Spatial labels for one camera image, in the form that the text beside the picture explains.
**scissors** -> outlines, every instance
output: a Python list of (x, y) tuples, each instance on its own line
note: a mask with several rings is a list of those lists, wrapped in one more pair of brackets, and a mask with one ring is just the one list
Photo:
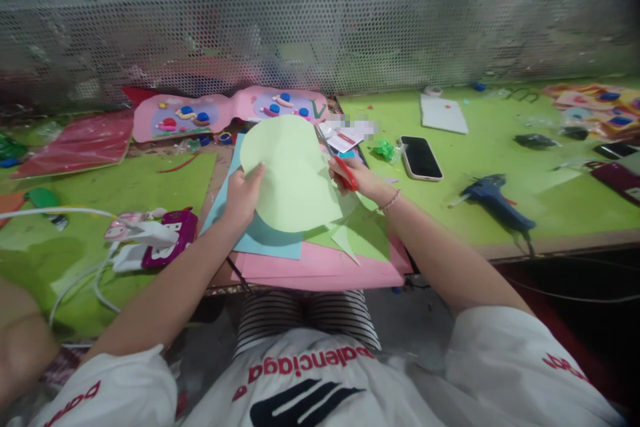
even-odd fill
[(329, 147), (329, 143), (327, 142), (327, 138), (325, 137), (325, 134), (322, 133), (322, 130), (318, 125), (315, 126), (315, 131), (317, 132), (319, 139), (322, 140), (322, 143), (324, 143), (325, 148), (327, 149), (327, 152), (329, 153), (329, 155), (336, 161), (338, 166), (345, 173), (345, 175), (338, 174), (338, 176), (335, 178), (336, 182), (339, 182), (340, 185), (342, 185), (345, 189), (349, 191), (357, 191), (358, 181), (355, 179), (355, 176), (353, 175), (353, 172), (351, 171), (351, 169), (347, 167), (347, 164), (345, 163), (344, 160), (342, 160), (340, 157), (337, 157), (336, 155), (333, 154), (333, 150), (331, 150), (331, 147)]

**hand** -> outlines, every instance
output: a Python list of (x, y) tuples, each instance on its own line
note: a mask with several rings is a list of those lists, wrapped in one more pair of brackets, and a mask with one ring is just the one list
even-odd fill
[[(358, 182), (358, 191), (366, 198), (373, 200), (379, 207), (384, 207), (395, 197), (397, 190), (365, 167), (364, 163), (354, 158), (345, 158), (343, 160)], [(344, 176), (342, 169), (333, 158), (329, 159), (329, 175), (334, 181), (336, 175)], [(337, 182), (337, 185), (343, 197), (349, 193), (349, 190), (345, 189), (339, 182)]]
[(225, 222), (241, 226), (243, 229), (249, 227), (255, 215), (260, 184), (266, 171), (265, 164), (261, 163), (251, 172), (248, 179), (242, 167), (229, 176), (227, 205), (223, 214)]

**blue glue gun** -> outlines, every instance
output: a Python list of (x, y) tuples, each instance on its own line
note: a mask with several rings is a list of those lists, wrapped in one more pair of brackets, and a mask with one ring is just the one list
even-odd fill
[(462, 200), (470, 199), (481, 203), (488, 209), (505, 227), (518, 232), (528, 232), (535, 227), (535, 222), (522, 216), (505, 199), (500, 192), (500, 187), (507, 183), (507, 178), (502, 174), (489, 175), (478, 179), (471, 187), (463, 192)]

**striped shorts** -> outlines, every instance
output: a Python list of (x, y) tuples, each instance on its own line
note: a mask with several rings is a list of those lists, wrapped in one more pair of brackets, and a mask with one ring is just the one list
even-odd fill
[(233, 358), (269, 337), (299, 327), (345, 334), (370, 350), (381, 349), (361, 290), (305, 294), (274, 290), (245, 299)]

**metal mesh wall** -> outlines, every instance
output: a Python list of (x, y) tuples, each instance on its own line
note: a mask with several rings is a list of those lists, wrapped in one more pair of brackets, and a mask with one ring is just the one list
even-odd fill
[(1, 0), (3, 103), (628, 73), (634, 0)]

